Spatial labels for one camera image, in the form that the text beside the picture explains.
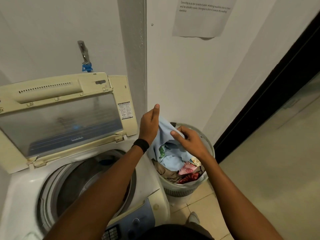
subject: foot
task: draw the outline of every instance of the foot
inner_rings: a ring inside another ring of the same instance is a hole
[[[191,212],[191,214],[189,215],[188,222],[194,222],[194,223],[200,225],[200,220],[194,211]]]

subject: open lid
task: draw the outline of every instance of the open lid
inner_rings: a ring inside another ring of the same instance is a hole
[[[0,165],[14,173],[137,133],[126,76],[82,73],[0,87]]]

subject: pants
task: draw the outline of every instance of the pants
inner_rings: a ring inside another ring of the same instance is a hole
[[[191,228],[191,229],[201,233],[202,235],[205,235],[207,238],[214,240],[214,238],[211,236],[211,234],[206,229],[204,229],[202,226],[198,225],[197,223],[186,222],[186,224],[184,224],[184,225],[188,228]]]

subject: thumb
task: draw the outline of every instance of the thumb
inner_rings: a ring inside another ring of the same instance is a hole
[[[173,130],[173,131],[170,132],[170,134],[172,135],[172,137],[173,137],[176,141],[180,142],[180,144],[181,144],[183,147],[186,146],[186,142],[187,142],[186,139],[183,138],[179,133],[177,133],[177,132],[175,132],[175,131]]]
[[[160,114],[160,105],[159,104],[156,104],[152,110],[152,118],[151,120],[153,119],[156,119],[158,120],[159,119],[159,114]]]

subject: paper on wall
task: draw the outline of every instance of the paper on wall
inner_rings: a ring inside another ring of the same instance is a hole
[[[236,0],[178,0],[172,35],[220,36]]]

